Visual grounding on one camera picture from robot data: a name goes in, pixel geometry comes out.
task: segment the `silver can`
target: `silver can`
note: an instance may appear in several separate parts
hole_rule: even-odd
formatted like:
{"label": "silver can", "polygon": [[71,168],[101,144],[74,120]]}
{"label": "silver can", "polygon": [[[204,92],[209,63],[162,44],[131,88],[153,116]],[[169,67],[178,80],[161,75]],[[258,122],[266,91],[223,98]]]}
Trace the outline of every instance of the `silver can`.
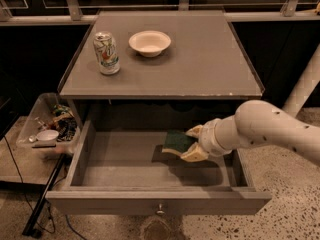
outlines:
{"label": "silver can", "polygon": [[108,31],[96,33],[93,46],[100,65],[100,72],[105,75],[117,73],[120,70],[120,63],[113,35]]}

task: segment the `floor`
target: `floor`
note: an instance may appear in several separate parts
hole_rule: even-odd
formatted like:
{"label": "floor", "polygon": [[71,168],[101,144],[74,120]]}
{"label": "floor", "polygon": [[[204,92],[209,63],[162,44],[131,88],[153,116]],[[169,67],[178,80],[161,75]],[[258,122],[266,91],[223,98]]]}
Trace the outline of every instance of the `floor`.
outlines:
{"label": "floor", "polygon": [[[320,126],[320,108],[304,108],[304,122]],[[21,117],[6,139],[24,182],[45,183],[54,161],[17,147]],[[41,239],[320,239],[320,168],[292,151],[276,146],[242,150],[254,186],[269,191],[272,200],[249,216],[116,216],[69,215],[46,204],[37,229]],[[0,180],[19,182],[9,149],[0,142]],[[55,187],[63,184],[60,181]],[[27,194],[31,206],[37,195]],[[28,239],[22,232],[31,214],[23,193],[0,191],[0,239]]]}

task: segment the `drawer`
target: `drawer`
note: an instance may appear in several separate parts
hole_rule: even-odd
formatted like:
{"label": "drawer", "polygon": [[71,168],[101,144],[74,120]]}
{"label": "drawer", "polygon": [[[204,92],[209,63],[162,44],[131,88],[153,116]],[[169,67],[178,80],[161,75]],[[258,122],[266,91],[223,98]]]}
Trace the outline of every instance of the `drawer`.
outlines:
{"label": "drawer", "polygon": [[46,198],[65,214],[255,214],[271,195],[255,190],[239,151],[198,163],[161,152],[168,129],[210,116],[207,108],[94,107],[63,189]]}

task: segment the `white pole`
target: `white pole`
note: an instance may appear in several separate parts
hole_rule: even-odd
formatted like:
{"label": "white pole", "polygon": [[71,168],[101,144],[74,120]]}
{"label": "white pole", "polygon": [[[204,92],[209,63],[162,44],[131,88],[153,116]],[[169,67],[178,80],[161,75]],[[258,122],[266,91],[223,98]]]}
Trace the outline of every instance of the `white pole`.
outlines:
{"label": "white pole", "polygon": [[320,45],[312,55],[306,69],[295,85],[289,98],[283,106],[283,110],[296,117],[310,94],[320,81]]}

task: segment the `plastic bin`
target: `plastic bin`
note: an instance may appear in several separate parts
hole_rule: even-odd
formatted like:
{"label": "plastic bin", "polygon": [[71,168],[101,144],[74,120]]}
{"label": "plastic bin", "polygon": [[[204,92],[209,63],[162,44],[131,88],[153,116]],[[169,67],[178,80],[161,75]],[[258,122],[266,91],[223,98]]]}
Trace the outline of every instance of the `plastic bin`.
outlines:
{"label": "plastic bin", "polygon": [[52,122],[54,117],[52,110],[56,104],[68,105],[56,93],[43,93],[38,97],[18,136],[16,142],[18,147],[32,148],[32,153],[38,155],[41,159],[56,159],[62,153],[73,155],[80,137],[79,127],[77,127],[75,136],[71,141],[30,142],[29,140],[30,136],[37,135],[39,132],[39,126],[41,126],[39,119],[45,123]]}

